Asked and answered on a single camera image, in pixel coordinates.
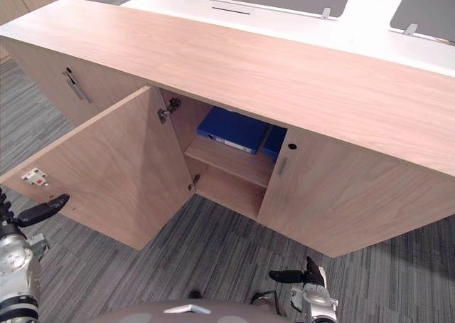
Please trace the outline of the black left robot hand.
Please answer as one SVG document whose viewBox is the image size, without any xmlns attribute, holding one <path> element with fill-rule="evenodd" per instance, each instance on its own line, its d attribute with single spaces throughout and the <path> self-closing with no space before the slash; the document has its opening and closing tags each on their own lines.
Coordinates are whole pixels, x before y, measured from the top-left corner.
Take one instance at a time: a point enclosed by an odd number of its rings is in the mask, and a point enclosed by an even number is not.
<svg viewBox="0 0 455 323">
<path fill-rule="evenodd" d="M 41 203 L 29 208 L 17 215 L 16 225 L 20 228 L 25 228 L 47 220 L 57 214 L 69 199 L 70 196 L 68 194 L 62 194 L 47 203 Z"/>
</svg>

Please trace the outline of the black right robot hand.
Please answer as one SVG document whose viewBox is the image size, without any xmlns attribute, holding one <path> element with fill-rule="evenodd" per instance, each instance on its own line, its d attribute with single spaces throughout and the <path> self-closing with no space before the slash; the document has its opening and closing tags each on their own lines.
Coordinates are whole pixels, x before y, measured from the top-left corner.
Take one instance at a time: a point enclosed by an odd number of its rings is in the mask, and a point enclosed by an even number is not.
<svg viewBox="0 0 455 323">
<path fill-rule="evenodd" d="M 306 269 L 301 270 L 270 270 L 269 277 L 284 284 L 312 284 L 325 287 L 326 283 L 319 266 L 309 256 L 306 257 Z"/>
</svg>

